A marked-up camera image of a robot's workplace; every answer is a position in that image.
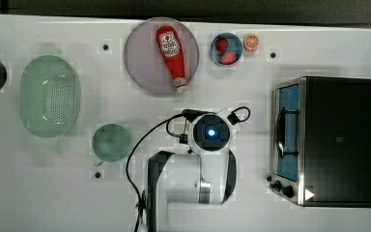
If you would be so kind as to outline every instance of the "red ketchup bottle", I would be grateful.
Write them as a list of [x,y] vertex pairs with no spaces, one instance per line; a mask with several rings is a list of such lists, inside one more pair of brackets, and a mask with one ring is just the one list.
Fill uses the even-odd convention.
[[185,60],[179,36],[172,26],[162,26],[156,31],[156,41],[167,69],[174,79],[177,92],[186,91]]

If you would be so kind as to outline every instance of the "toaster oven knob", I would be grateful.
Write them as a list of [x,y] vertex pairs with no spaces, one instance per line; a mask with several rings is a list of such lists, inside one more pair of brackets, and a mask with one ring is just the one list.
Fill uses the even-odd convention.
[[287,186],[282,188],[282,193],[287,197],[291,198],[294,196],[294,189],[292,188],[292,186]]
[[273,184],[270,184],[270,187],[275,189],[275,191],[281,191],[282,184],[280,181],[275,181]]

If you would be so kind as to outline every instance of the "green plastic basket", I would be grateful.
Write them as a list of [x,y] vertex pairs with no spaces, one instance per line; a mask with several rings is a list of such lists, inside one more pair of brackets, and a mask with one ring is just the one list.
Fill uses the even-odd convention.
[[56,137],[76,120],[80,84],[76,72],[62,58],[44,55],[26,67],[20,81],[19,116],[35,136]]

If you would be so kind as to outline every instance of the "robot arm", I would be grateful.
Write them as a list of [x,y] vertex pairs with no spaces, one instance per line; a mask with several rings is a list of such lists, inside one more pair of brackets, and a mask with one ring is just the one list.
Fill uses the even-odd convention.
[[236,185],[236,159],[229,149],[240,130],[235,113],[185,110],[183,114],[191,122],[187,144],[194,154],[160,151],[146,164],[150,232],[170,230],[168,203],[222,204]]

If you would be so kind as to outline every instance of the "toaster oven window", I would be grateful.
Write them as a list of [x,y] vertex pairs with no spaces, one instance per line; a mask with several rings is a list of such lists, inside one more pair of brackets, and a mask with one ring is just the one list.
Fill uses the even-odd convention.
[[284,117],[284,124],[277,125],[284,127],[285,134],[280,144],[278,155],[278,169],[276,173],[292,181],[298,179],[298,123],[300,110],[300,87],[292,85],[279,89],[278,116]]

